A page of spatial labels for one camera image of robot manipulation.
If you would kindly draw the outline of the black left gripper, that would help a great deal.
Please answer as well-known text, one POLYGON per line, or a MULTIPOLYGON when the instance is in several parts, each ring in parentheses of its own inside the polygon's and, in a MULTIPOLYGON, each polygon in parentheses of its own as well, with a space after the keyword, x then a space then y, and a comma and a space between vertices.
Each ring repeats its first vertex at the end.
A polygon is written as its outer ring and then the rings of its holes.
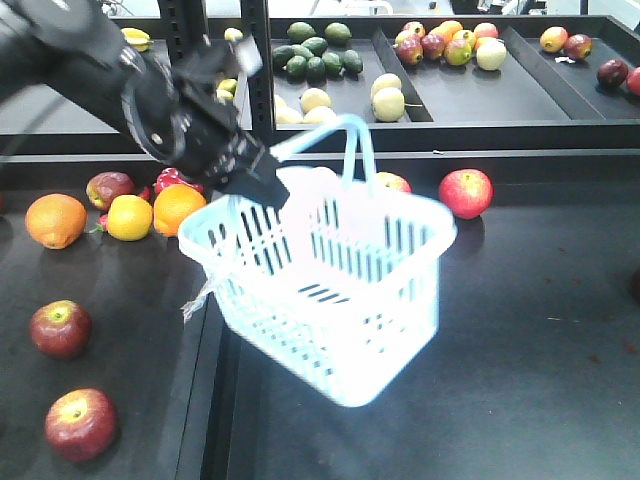
POLYGON ((257 73, 262 59, 252 39, 203 42, 172 67, 183 128, 184 151, 176 168, 205 185, 227 184, 227 193, 281 209, 290 192, 276 175, 280 162, 239 125, 233 103, 215 95, 218 73, 257 73))

